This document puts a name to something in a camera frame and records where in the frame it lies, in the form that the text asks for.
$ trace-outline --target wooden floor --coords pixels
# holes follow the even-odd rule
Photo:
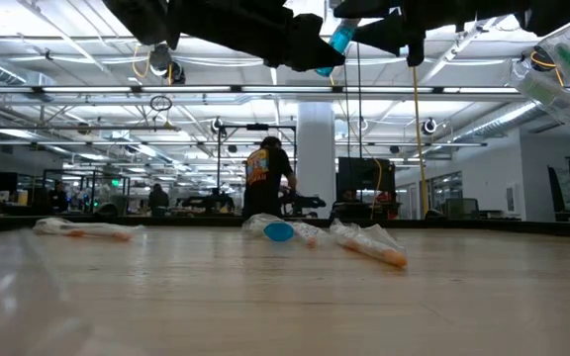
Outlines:
[[[149,355],[570,356],[570,238],[390,232],[406,271],[237,228],[40,245],[84,315]]]

